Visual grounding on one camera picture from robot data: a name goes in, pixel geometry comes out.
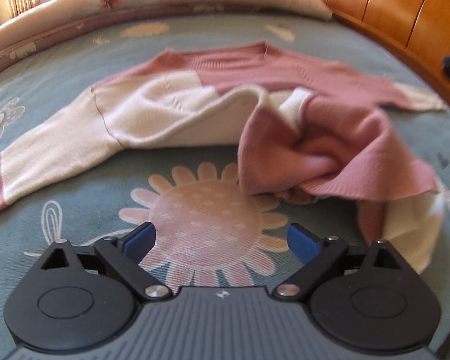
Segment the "pink and white knit sweater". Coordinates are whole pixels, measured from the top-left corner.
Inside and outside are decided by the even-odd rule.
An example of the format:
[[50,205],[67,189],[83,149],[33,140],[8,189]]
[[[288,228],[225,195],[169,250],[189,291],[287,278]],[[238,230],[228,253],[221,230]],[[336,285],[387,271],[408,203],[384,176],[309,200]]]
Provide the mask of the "pink and white knit sweater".
[[363,238],[388,239],[421,272],[443,197],[433,168],[398,138],[386,107],[444,104],[424,89],[265,42],[168,49],[86,88],[0,152],[0,211],[121,150],[236,144],[245,194],[354,201]]

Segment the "blue floral bed sheet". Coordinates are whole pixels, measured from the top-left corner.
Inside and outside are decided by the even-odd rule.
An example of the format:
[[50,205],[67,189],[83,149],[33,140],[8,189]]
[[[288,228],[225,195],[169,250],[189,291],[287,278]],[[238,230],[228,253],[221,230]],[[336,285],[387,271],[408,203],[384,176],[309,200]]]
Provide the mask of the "blue floral bed sheet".
[[[258,41],[413,86],[421,83],[385,49],[335,21],[225,14],[119,24],[28,57],[0,74],[0,152],[91,84],[166,48],[213,49]],[[401,139],[435,167],[445,187],[441,236],[423,278],[442,309],[432,348],[450,359],[450,111],[391,111],[390,118]],[[277,285],[300,267],[285,240],[291,222],[318,236],[336,234],[353,245],[362,243],[353,203],[255,202],[234,185],[235,162],[235,146],[123,151],[1,211],[0,359],[14,347],[2,316],[5,301],[50,242],[65,238],[87,245],[104,236],[122,236],[167,212],[183,219],[181,182],[190,183],[191,195],[205,185],[217,196],[230,189],[229,201],[239,212],[226,217],[221,207],[200,199],[197,217],[214,224],[211,233],[174,235],[169,223],[157,227],[157,249],[147,256],[145,268],[172,286]]]

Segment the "folded pink floral quilt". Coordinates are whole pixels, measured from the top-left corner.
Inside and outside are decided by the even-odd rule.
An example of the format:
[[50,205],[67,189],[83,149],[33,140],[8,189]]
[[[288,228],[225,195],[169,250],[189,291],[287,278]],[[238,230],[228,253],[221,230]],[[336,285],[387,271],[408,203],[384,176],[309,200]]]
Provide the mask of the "folded pink floral quilt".
[[29,55],[113,23],[241,8],[332,17],[322,0],[51,0],[0,26],[0,73]]

